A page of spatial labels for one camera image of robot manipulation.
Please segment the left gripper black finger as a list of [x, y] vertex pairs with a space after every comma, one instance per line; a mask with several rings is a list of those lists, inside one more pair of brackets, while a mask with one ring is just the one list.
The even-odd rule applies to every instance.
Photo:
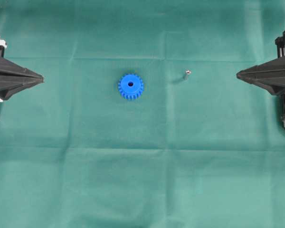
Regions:
[[42, 75], [39, 75], [27, 68], [23, 68], [3, 57], [0, 57], [0, 75], [23, 76], [43, 79]]
[[14, 94], [43, 82], [42, 76], [0, 76], [0, 101], [6, 101]]

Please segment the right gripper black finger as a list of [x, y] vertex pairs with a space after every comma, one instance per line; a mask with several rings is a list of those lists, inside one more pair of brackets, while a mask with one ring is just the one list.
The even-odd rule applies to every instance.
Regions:
[[271, 95], [285, 94], [285, 73], [244, 74], [239, 72], [237, 78], [267, 90]]
[[239, 79], [247, 78], [267, 78], [269, 75], [274, 77], [285, 72], [285, 56], [276, 58], [269, 62], [255, 65], [245, 70], [239, 71], [236, 76]]

